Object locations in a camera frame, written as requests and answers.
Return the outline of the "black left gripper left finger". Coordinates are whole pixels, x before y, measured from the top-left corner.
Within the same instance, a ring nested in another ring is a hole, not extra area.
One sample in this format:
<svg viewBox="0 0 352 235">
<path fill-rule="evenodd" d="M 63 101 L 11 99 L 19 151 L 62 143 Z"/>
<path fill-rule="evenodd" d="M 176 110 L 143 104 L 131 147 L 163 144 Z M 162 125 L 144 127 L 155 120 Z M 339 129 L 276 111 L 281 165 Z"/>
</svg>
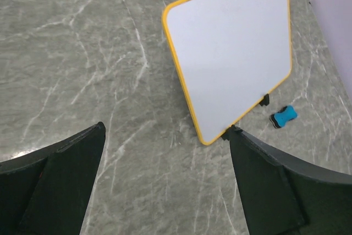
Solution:
<svg viewBox="0 0 352 235">
<path fill-rule="evenodd" d="M 79 234 L 105 139 L 98 122 L 1 162 L 1 234 Z"/>
</svg>

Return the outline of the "blue bone-shaped whiteboard eraser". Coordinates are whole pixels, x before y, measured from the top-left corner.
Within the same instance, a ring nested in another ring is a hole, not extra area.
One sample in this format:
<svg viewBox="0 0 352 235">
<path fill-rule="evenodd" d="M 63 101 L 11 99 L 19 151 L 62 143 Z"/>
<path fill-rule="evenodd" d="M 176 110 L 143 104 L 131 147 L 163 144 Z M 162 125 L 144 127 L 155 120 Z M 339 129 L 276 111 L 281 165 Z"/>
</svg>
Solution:
<svg viewBox="0 0 352 235">
<path fill-rule="evenodd" d="M 287 122 L 292 121 L 298 117 L 297 112 L 294 107 L 287 105 L 283 107 L 280 111 L 271 114 L 269 119 L 276 129 L 283 128 Z"/>
</svg>

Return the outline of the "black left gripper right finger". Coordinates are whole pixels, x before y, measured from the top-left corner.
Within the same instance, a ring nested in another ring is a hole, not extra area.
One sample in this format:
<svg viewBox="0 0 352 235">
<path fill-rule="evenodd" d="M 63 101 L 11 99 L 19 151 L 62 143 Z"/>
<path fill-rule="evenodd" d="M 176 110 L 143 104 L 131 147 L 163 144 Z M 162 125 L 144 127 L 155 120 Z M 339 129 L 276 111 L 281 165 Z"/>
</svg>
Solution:
<svg viewBox="0 0 352 235">
<path fill-rule="evenodd" d="M 242 131 L 229 141 L 250 234 L 351 234 L 351 175 Z"/>
</svg>

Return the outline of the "yellow-framed whiteboard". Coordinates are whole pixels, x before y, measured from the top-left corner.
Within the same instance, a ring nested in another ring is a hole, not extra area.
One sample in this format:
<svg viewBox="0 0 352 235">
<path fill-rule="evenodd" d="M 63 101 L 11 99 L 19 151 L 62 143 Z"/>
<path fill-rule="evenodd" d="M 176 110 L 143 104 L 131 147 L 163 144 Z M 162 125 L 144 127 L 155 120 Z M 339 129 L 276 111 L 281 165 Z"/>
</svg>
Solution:
<svg viewBox="0 0 352 235">
<path fill-rule="evenodd" d="M 290 0 L 177 0 L 162 26 L 204 145 L 291 74 Z"/>
</svg>

